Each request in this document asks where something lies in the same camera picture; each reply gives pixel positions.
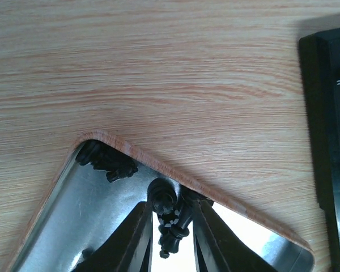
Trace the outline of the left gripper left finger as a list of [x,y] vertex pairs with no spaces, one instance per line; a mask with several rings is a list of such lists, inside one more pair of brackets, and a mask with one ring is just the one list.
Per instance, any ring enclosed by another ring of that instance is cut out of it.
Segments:
[[152,208],[139,202],[107,241],[74,271],[150,271]]

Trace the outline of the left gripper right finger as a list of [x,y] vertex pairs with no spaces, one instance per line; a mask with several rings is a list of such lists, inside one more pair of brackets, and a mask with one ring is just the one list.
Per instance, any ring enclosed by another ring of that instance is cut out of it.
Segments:
[[193,202],[193,241],[197,271],[276,271],[234,234],[207,201]]

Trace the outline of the black and silver chessboard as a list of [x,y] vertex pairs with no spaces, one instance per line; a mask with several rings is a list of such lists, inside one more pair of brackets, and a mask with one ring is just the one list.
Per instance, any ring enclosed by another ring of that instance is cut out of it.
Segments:
[[340,271],[340,28],[299,40],[317,200],[325,213],[332,271]]

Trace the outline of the black queen piece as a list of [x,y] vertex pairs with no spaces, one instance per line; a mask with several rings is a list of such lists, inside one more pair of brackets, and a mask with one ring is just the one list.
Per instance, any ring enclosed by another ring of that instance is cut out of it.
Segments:
[[147,201],[157,215],[168,215],[174,210],[177,195],[167,180],[156,178],[148,186]]

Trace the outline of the black king piece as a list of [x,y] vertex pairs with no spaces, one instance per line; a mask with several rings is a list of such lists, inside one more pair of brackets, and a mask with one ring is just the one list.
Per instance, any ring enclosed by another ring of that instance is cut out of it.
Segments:
[[161,251],[159,256],[167,259],[170,254],[176,254],[179,251],[180,241],[189,235],[188,226],[192,222],[192,204],[190,199],[182,196],[181,209],[179,211],[178,222],[170,228],[160,227],[159,245]]

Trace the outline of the metal tray with wooden rim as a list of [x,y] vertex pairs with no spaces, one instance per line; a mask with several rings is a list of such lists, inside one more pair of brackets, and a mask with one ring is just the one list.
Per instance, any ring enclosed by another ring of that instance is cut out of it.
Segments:
[[[105,171],[94,170],[90,164],[79,165],[75,158],[85,141],[92,139],[131,157],[138,172],[109,183]],[[313,269],[313,252],[294,231],[118,136],[91,131],[83,134],[70,149],[3,271],[74,271],[107,241],[139,202],[148,202],[147,189],[156,178],[165,179],[173,186],[177,203],[168,215],[157,215],[152,211],[150,271],[197,271],[193,241],[194,201],[207,201],[234,234],[276,271]],[[163,259],[159,256],[162,235],[159,228],[170,228],[179,221],[182,196],[192,204],[189,235],[180,241],[176,254]]]

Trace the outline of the black knight piece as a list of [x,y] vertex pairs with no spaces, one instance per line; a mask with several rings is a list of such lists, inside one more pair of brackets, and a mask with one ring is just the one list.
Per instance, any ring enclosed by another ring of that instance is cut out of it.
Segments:
[[94,139],[85,141],[75,160],[81,166],[90,164],[94,170],[105,171],[109,183],[138,172],[138,166],[131,157]]

